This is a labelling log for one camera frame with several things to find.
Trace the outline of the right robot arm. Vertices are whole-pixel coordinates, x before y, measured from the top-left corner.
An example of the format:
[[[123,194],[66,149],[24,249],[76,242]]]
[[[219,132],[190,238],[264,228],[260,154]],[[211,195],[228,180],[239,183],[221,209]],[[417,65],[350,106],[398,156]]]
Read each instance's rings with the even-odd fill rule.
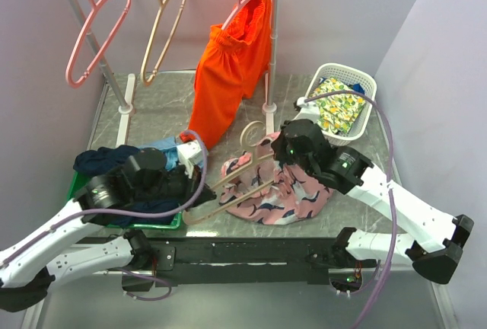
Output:
[[[285,122],[272,142],[275,160],[296,165],[320,185],[375,209],[393,223],[389,234],[344,228],[333,258],[350,267],[355,261],[402,264],[423,278],[446,285],[463,255],[474,221],[430,206],[387,175],[371,159],[348,146],[333,146],[310,120]]]

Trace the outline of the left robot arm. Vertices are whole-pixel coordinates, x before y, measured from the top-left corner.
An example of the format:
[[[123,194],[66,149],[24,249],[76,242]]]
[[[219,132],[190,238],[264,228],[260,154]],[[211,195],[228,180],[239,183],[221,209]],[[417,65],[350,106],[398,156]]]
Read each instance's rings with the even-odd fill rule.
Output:
[[[140,270],[154,256],[145,234],[129,230],[107,243],[69,253],[73,244],[118,216],[158,219],[216,198],[205,169],[188,175],[166,169],[157,149],[142,149],[105,174],[92,177],[48,222],[1,252],[1,309],[23,311],[58,286],[103,270]]]

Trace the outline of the pink patterned shorts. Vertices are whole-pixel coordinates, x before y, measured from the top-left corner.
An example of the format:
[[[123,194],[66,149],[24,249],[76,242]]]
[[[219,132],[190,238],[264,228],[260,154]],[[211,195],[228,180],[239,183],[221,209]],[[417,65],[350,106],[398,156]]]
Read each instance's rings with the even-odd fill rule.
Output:
[[[270,186],[227,212],[263,225],[288,225],[317,216],[335,192],[319,184],[296,164],[280,165],[270,159],[225,184],[219,204],[235,200],[272,178]]]

